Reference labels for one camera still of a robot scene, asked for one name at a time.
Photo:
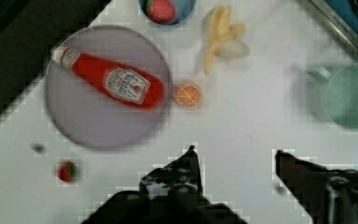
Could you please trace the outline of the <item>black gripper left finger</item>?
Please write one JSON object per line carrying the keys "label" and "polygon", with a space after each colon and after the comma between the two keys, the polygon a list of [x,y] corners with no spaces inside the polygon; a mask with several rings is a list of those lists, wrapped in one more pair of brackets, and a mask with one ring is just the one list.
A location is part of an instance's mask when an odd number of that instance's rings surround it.
{"label": "black gripper left finger", "polygon": [[178,186],[190,186],[198,193],[203,192],[199,158],[194,145],[175,161],[145,175],[140,181],[139,190],[154,200],[156,197],[167,196],[170,189]]}

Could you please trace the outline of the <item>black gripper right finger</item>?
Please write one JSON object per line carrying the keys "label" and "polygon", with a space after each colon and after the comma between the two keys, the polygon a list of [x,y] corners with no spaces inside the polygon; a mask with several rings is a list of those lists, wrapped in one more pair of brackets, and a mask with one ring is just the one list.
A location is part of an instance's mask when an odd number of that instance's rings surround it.
{"label": "black gripper right finger", "polygon": [[358,224],[358,171],[332,169],[279,150],[276,175],[313,224]]}

